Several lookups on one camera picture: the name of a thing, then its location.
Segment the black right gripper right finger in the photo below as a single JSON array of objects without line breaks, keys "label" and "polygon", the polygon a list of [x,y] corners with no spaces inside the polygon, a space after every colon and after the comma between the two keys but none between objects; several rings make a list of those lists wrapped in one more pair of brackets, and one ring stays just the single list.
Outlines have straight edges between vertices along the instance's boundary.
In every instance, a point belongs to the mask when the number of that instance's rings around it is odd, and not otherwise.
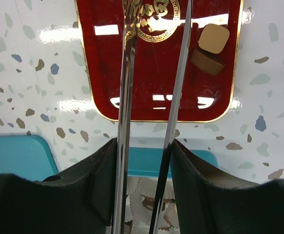
[{"label": "black right gripper right finger", "polygon": [[173,142],[171,173],[183,234],[284,234],[284,179],[250,182]]}]

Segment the metal tongs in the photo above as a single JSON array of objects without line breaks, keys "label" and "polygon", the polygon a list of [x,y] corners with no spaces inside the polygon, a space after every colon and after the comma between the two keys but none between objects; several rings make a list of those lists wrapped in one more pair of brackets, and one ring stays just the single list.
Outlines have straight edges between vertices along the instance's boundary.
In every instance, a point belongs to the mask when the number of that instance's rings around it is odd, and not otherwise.
[{"label": "metal tongs", "polygon": [[[138,39],[138,26],[141,22],[140,0],[128,0],[124,11],[124,26],[122,37],[122,68],[120,84],[120,107],[117,135],[117,166],[115,204],[112,222],[112,233],[124,232],[126,186],[128,177],[130,121],[133,96],[134,61]],[[191,14],[193,1],[188,1],[184,23],[183,39],[178,60],[174,90],[169,111],[168,124],[165,134],[161,166],[158,176],[154,207],[152,211],[149,233],[156,234],[159,230],[161,219],[163,195],[168,176],[170,159],[172,154],[172,142],[175,138],[175,130],[178,120],[178,111],[182,96],[183,81],[188,60],[189,45],[191,39]]]}]

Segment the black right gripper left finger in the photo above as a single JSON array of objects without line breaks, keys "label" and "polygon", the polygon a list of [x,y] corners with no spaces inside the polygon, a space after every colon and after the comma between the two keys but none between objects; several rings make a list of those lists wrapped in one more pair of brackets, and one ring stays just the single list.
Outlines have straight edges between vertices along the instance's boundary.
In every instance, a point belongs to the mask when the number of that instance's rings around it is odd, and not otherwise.
[{"label": "black right gripper left finger", "polygon": [[0,174],[0,234],[103,234],[114,209],[117,140],[43,181]]}]

